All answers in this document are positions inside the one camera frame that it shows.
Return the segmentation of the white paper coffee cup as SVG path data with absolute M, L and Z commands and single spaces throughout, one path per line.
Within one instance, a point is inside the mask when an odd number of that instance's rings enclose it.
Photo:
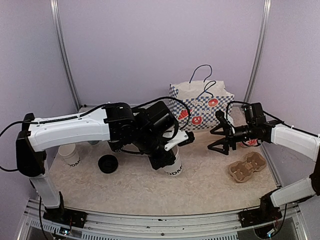
M 180 158 L 179 148 L 177 146 L 174 146 L 172 150 L 175 155 L 174 164 L 165 166 L 163 170 L 170 177 L 176 177 L 182 172 L 183 165 Z

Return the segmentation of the black plastic cup lid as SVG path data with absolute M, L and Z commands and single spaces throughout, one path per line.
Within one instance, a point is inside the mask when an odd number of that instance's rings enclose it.
M 98 160 L 98 167 L 104 174 L 111 174 L 115 172 L 118 166 L 118 159 L 111 154 L 103 155 Z

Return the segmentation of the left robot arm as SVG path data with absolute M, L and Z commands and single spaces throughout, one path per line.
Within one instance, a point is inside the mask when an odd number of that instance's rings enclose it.
M 30 179 L 42 198 L 46 220 L 82 227 L 87 215 L 64 206 L 62 193 L 46 172 L 46 150 L 80 142 L 108 141 L 113 151 L 119 151 L 132 144 L 158 170 L 176 160 L 170 139 L 164 133 L 178 127 L 178 121 L 162 101 L 149 108 L 132 108 L 123 102 L 105 103 L 81 114 L 48 119 L 29 113 L 15 141 L 17 170 Z

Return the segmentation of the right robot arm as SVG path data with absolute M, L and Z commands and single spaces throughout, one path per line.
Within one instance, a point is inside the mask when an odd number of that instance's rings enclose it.
M 246 124 L 237 127 L 229 122 L 227 111 L 216 111 L 215 117 L 219 123 L 210 133 L 222 138 L 208 145 L 209 150 L 228 155 L 229 150 L 236 150 L 237 143 L 257 139 L 288 148 L 315 162 L 314 170 L 308 177 L 265 194 L 260 198 L 258 208 L 240 212 L 242 225 L 251 226 L 281 218 L 280 207 L 283 205 L 304 202 L 320 194 L 320 137 L 289 126 L 275 116 L 268 121 L 266 117 L 269 113 L 259 102 L 244 103 L 243 110 Z

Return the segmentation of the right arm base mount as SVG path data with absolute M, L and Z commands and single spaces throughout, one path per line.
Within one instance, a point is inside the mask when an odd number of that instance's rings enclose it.
M 238 216 L 242 228 L 272 222 L 283 217 L 280 207 L 273 205 L 270 194 L 260 199 L 258 208 L 242 210 Z

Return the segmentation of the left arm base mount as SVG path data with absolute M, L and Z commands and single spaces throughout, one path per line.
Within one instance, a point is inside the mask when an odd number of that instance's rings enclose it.
M 43 218 L 54 223 L 83 229 L 88 214 L 84 211 L 66 208 L 64 206 L 63 195 L 60 191 L 59 202 L 59 206 L 55 208 L 48 208 L 45 206 Z

